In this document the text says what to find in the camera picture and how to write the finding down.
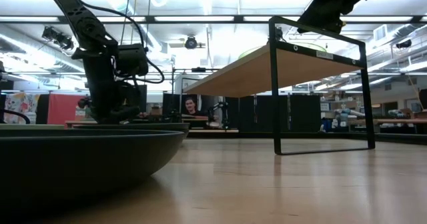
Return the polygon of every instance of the red panel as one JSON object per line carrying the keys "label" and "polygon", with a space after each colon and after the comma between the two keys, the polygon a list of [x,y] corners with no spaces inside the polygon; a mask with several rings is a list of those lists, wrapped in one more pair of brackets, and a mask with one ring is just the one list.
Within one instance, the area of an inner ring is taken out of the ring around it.
{"label": "red panel", "polygon": [[50,94],[47,124],[65,125],[65,121],[74,121],[75,107],[81,98],[80,95]]}

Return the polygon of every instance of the label sticker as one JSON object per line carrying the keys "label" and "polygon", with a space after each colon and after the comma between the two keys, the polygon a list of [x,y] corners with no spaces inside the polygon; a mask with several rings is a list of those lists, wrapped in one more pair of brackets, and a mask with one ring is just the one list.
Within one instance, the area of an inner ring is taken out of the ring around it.
{"label": "label sticker", "polygon": [[325,59],[334,59],[334,54],[332,53],[326,53],[324,51],[316,51],[316,57],[321,57],[321,58],[325,58]]}

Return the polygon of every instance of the poster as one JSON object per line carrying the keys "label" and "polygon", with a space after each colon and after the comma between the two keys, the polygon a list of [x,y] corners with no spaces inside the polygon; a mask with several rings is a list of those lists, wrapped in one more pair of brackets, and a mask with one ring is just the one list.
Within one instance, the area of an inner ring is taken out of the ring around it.
{"label": "poster", "polygon": [[[24,114],[30,119],[31,124],[35,124],[39,98],[40,94],[9,94],[6,96],[5,109]],[[8,124],[25,124],[23,118],[8,113],[5,113],[4,120]]]}

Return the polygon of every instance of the black bowl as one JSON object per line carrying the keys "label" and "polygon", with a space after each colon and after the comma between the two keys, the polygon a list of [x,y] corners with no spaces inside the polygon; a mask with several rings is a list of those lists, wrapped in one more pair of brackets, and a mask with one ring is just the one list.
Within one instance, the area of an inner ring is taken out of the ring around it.
{"label": "black bowl", "polygon": [[124,125],[76,125],[76,129],[126,129],[126,130],[163,130],[181,131],[188,135],[189,123],[141,123]]}
{"label": "black bowl", "polygon": [[0,213],[34,213],[135,185],[170,161],[184,135],[0,130]]}

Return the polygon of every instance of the wooden floor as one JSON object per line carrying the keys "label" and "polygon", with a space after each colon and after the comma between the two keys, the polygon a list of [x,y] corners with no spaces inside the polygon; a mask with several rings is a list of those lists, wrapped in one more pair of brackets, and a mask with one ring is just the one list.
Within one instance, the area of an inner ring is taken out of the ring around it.
{"label": "wooden floor", "polygon": [[[288,151],[366,145],[283,142]],[[280,157],[265,139],[186,140],[170,164],[141,187],[42,222],[426,223],[427,147],[377,146]]]}

